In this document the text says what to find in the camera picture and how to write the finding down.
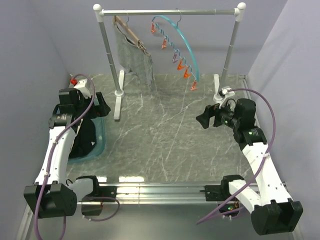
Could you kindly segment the teal clip hanger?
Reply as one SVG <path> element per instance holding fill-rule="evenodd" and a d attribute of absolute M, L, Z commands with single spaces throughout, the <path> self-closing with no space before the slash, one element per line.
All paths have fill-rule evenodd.
<path fill-rule="evenodd" d="M 192 50 L 187 38 L 185 37 L 185 35 L 181 31 L 181 29 L 179 28 L 179 22 L 182 20 L 182 12 L 180 10 L 178 10 L 178 13 L 179 13 L 179 20 L 176 23 L 173 22 L 169 17 L 164 16 L 164 15 L 155 15 L 152 18 L 151 22 L 154 22 L 156 24 L 156 32 L 159 32 L 161 34 L 161 36 L 163 37 L 163 40 L 164 40 L 164 38 L 166 38 L 166 40 L 167 40 L 166 47 L 167 47 L 167 45 L 169 45 L 174 50 L 174 52 L 178 51 L 177 62 L 179 63 L 180 59 L 184 59 L 184 63 L 186 65 L 186 67 L 189 67 L 188 70 L 190 72 L 192 72 L 192 76 L 194 77 L 194 81 L 197 81 L 197 83 L 198 83 L 200 80 L 200 72 L 199 72 L 198 63 L 197 63 L 196 57 L 193 53 L 193 50 Z M 166 20 L 174 28 L 174 30 L 179 34 L 185 47 L 188 50 L 188 53 L 191 57 L 193 65 L 188 64 L 187 59 L 181 54 L 181 50 L 175 45 L 175 43 L 173 41 L 170 40 L 169 36 L 160 27 L 160 24 L 155 22 L 156 18 L 161 18 L 161 19 Z"/>

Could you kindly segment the black underwear beige waistband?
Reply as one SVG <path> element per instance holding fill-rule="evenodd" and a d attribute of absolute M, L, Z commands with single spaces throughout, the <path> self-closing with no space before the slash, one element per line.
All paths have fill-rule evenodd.
<path fill-rule="evenodd" d="M 89 118 L 84 118 L 73 142 L 69 158 L 81 158 L 88 155 L 96 144 L 96 127 Z"/>

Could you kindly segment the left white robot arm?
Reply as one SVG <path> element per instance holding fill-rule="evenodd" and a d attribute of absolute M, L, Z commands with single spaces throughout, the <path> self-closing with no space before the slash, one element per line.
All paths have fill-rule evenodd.
<path fill-rule="evenodd" d="M 111 111 L 101 92 L 89 96 L 77 88 L 59 91 L 59 104 L 48 121 L 49 143 L 41 170 L 23 196 L 39 219 L 72 216 L 83 198 L 101 195 L 98 178 L 80 176 L 67 185 L 68 162 L 99 155 L 106 142 L 103 117 Z"/>

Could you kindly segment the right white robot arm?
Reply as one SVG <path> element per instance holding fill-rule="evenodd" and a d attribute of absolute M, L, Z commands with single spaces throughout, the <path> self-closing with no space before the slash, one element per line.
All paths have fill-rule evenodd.
<path fill-rule="evenodd" d="M 222 178 L 219 194 L 226 201 L 238 200 L 250 213 L 255 232 L 271 235 L 293 232 L 302 216 L 303 206 L 294 201 L 282 183 L 269 153 L 270 144 L 256 125 L 256 103 L 240 98 L 235 108 L 220 104 L 207 105 L 196 120 L 204 129 L 210 125 L 225 125 L 232 129 L 233 137 L 247 159 L 259 192 L 255 192 L 241 175 Z"/>

